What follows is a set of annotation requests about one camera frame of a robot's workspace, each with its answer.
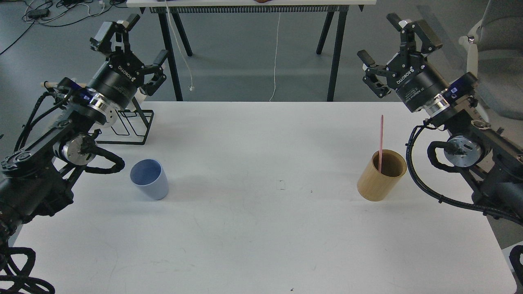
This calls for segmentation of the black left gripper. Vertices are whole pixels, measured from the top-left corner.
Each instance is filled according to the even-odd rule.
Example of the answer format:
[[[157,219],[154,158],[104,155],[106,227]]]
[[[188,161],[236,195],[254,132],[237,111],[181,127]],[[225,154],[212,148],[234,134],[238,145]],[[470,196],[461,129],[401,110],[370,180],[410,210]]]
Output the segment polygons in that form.
[[[107,58],[87,88],[108,98],[120,110],[127,108],[139,86],[143,94],[152,96],[166,80],[163,64],[168,50],[161,50],[152,65],[144,65],[136,56],[127,56],[132,53],[129,32],[140,18],[138,14],[130,14],[125,20],[103,22],[95,37],[90,38],[90,48]],[[149,82],[144,82],[146,75],[152,75]]]

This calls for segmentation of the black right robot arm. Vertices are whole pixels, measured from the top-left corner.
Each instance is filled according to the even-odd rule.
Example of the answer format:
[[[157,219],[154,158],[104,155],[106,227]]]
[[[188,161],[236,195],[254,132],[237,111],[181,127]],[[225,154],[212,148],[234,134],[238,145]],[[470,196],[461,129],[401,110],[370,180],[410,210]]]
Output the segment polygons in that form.
[[[363,82],[379,98],[394,91],[410,112],[425,110],[429,119],[413,128],[407,146],[407,169],[415,184],[440,203],[482,212],[494,219],[523,223],[522,149],[505,139],[476,111],[476,75],[465,73],[448,83],[427,60],[443,45],[428,23],[400,19],[389,13],[387,20],[400,33],[398,53],[386,65],[377,65],[365,50],[358,52],[364,64]],[[471,187],[472,203],[448,198],[428,187],[413,167],[412,152],[424,129],[449,132],[447,141],[427,147],[430,164],[448,173],[460,174]]]

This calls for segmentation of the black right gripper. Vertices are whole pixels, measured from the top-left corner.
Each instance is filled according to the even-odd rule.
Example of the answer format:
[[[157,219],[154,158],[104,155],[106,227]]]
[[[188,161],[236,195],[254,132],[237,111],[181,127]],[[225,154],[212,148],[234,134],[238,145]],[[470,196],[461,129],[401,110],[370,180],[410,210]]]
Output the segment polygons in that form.
[[[416,112],[449,87],[426,59],[428,54],[441,49],[443,43],[424,19],[413,22],[389,13],[387,20],[400,33],[399,52],[387,67],[377,65],[366,50],[358,51],[357,56],[364,64],[362,80],[379,98],[386,97],[394,89],[408,110]],[[378,76],[387,78],[388,82],[383,84]]]

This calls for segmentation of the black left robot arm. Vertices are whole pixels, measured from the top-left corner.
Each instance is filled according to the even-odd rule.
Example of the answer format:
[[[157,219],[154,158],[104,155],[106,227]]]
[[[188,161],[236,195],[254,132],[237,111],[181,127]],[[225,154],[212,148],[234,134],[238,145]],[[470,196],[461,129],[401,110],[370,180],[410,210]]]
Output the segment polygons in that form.
[[[114,174],[125,167],[122,158],[99,147],[102,127],[136,114],[146,133],[154,113],[142,110],[136,94],[151,96],[166,80],[162,67],[168,50],[161,50],[151,65],[132,52],[129,32],[138,14],[104,22],[90,48],[106,56],[87,84],[69,78],[44,82],[13,153],[1,162],[1,281],[2,294],[54,294],[47,281],[32,277],[33,249],[13,247],[9,240],[35,216],[54,216],[73,203],[73,185],[82,173]]]

